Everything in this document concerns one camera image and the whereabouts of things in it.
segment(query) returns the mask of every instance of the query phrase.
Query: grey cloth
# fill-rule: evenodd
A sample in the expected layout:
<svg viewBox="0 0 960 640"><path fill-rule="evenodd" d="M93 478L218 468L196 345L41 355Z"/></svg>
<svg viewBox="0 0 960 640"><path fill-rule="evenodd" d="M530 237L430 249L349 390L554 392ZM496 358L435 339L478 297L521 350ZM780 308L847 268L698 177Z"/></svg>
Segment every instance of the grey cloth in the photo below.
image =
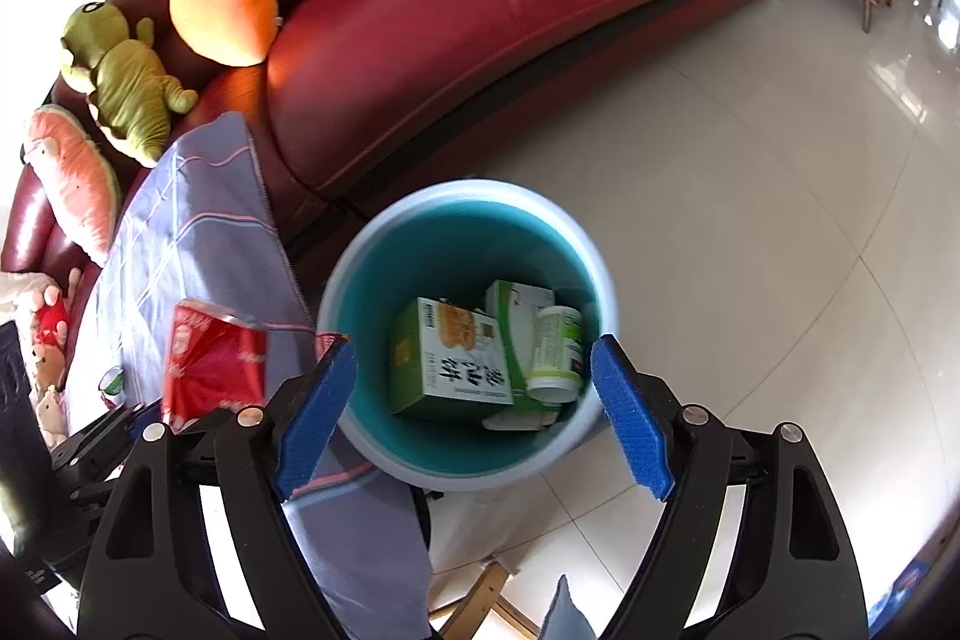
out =
<svg viewBox="0 0 960 640"><path fill-rule="evenodd" d="M539 640L597 640L593 627L570 597L565 575L557 581L557 591L544 618Z"/></svg>
<svg viewBox="0 0 960 640"><path fill-rule="evenodd" d="M160 398L173 308L184 298L267 325L268 395L316 361L313 325L237 113L177 140L133 197L80 322L65 391L71 432L104 413L97 384L110 367L123 367L128 403ZM284 511L352 636L429 636L431 569L409 486L335 431Z"/></svg>

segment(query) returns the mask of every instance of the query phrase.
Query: cardboard box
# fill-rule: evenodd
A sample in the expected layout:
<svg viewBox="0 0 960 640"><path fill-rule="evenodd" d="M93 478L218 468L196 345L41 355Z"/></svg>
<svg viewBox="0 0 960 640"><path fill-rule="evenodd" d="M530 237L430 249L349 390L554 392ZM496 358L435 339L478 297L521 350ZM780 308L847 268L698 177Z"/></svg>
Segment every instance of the cardboard box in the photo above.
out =
<svg viewBox="0 0 960 640"><path fill-rule="evenodd" d="M496 319L424 298L397 317L390 344L392 413L475 421L513 400Z"/></svg>
<svg viewBox="0 0 960 640"><path fill-rule="evenodd" d="M510 415L515 418L515 431L530 431L553 423L558 408L544 405L527 396L526 379L534 362L534 321L536 313L544 307L553 307L555 296L545 287L525 286L507 280L494 280L487 289L484 308L496 319L503 340L507 375L514 394ZM528 413L542 413L541 417ZM488 428L511 429L511 423L503 413Z"/></svg>

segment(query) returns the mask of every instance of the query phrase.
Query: trash can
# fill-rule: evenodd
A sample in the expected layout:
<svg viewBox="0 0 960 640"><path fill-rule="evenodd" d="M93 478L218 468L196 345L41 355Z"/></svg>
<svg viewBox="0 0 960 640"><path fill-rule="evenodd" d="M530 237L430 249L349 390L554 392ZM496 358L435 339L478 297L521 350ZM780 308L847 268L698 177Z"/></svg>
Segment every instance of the trash can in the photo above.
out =
<svg viewBox="0 0 960 640"><path fill-rule="evenodd" d="M490 432L390 413L397 314L418 296L481 307L496 279L554 290L558 304L583 314L584 347L617 333L613 282L584 230L548 199L494 180L456 180L400 199L364 227L330 276L317 332L349 335L358 360L340 428L400 480L438 491L507 485L544 470L601 420L589 380L560 420L539 432Z"/></svg>

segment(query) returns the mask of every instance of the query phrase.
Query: white floor tile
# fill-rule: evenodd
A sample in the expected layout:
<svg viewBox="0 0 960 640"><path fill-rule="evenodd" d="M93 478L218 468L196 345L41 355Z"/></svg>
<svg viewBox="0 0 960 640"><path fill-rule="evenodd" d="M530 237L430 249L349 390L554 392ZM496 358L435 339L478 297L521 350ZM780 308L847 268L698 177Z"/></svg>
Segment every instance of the white floor tile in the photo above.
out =
<svg viewBox="0 0 960 640"><path fill-rule="evenodd" d="M482 562L474 561L454 570L435 573L430 581L428 599L430 609L442 608L467 594L470 586L473 586L483 573L485 566Z"/></svg>
<svg viewBox="0 0 960 640"><path fill-rule="evenodd" d="M960 160L960 58L939 41L939 23L956 23L960 0L947 0L923 22L926 5L895 0L896 14L872 35L864 63L892 106L917 124L950 161Z"/></svg>
<svg viewBox="0 0 960 640"><path fill-rule="evenodd" d="M574 519L634 484L613 428L568 453L544 477Z"/></svg>
<svg viewBox="0 0 960 640"><path fill-rule="evenodd" d="M431 501L430 560L443 572L533 540L570 516L541 475L506 488Z"/></svg>
<svg viewBox="0 0 960 640"><path fill-rule="evenodd" d="M844 514L867 605L947 511L928 393L863 263L773 374L730 416L741 429L792 420L810 437Z"/></svg>
<svg viewBox="0 0 960 640"><path fill-rule="evenodd" d="M517 631L491 610L473 640L520 640Z"/></svg>
<svg viewBox="0 0 960 640"><path fill-rule="evenodd" d="M960 186L936 143L918 137L864 261L904 326L960 487Z"/></svg>
<svg viewBox="0 0 960 640"><path fill-rule="evenodd" d="M783 0L776 8L757 1L666 59L755 131L860 251L917 121L870 80L864 56L871 38L836 19L836 1ZM853 73L838 76L832 49L851 54L845 61Z"/></svg>
<svg viewBox="0 0 960 640"><path fill-rule="evenodd" d="M544 623L561 575L566 576L573 603L598 635L623 598L623 592L574 524L512 548L501 558L517 573L503 587L503 596L538 626Z"/></svg>
<svg viewBox="0 0 960 640"><path fill-rule="evenodd" d="M853 264L797 177L663 64L639 68L488 173L570 211L611 269L634 364L717 414L781 360Z"/></svg>
<svg viewBox="0 0 960 640"><path fill-rule="evenodd" d="M634 579L662 511L662 501L654 499L648 488L635 485L577 519L590 547L620 588Z"/></svg>

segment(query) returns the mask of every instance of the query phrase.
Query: sofa armrest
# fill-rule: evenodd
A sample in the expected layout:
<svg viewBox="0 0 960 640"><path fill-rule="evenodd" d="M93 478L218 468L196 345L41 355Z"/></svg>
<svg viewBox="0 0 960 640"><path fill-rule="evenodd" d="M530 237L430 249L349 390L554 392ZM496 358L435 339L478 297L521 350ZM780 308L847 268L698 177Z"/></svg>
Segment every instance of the sofa armrest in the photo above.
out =
<svg viewBox="0 0 960 640"><path fill-rule="evenodd" d="M47 239L50 239L55 223L54 211L40 177L28 164L21 170L13 194L7 237L0 253L0 269L5 272L40 271Z"/></svg>
<svg viewBox="0 0 960 640"><path fill-rule="evenodd" d="M241 113L253 139L256 161L277 232L280 232L280 242L286 244L309 228L330 209L330 205L291 175L280 155L270 120L268 71L266 63L224 70L206 86L197 106L176 127L174 134L177 137L208 124L224 112Z"/></svg>

